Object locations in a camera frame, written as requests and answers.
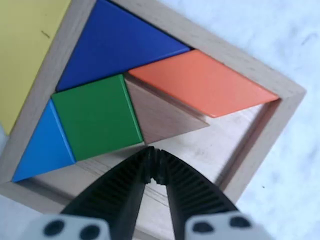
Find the wooden frame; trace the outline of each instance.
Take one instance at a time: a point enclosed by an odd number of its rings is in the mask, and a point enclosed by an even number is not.
[[[250,128],[245,131],[215,181],[224,193],[236,202],[302,101],[305,90],[281,73],[156,0],[112,2],[279,96],[279,100],[266,104],[257,112]],[[95,1],[82,0],[71,2],[0,157],[0,194],[42,212],[59,211],[73,197],[73,194],[62,189],[63,184],[52,183],[56,171],[20,184],[10,181],[46,103],[55,91],[94,3]],[[71,170],[77,172],[75,174],[84,174],[87,181],[83,183],[85,187],[97,178],[92,174],[92,167],[88,171],[86,168],[88,169],[88,166],[85,163],[80,163]],[[57,171],[61,172],[61,176],[66,176],[63,174],[67,171],[64,168]]]

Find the green square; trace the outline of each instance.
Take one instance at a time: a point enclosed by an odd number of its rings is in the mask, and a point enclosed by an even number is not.
[[[52,100],[77,161],[143,141],[121,74],[55,93]]]

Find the orange parallelogram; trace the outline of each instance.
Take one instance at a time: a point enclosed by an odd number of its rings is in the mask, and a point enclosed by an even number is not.
[[[137,67],[129,73],[212,118],[279,98],[199,50]]]

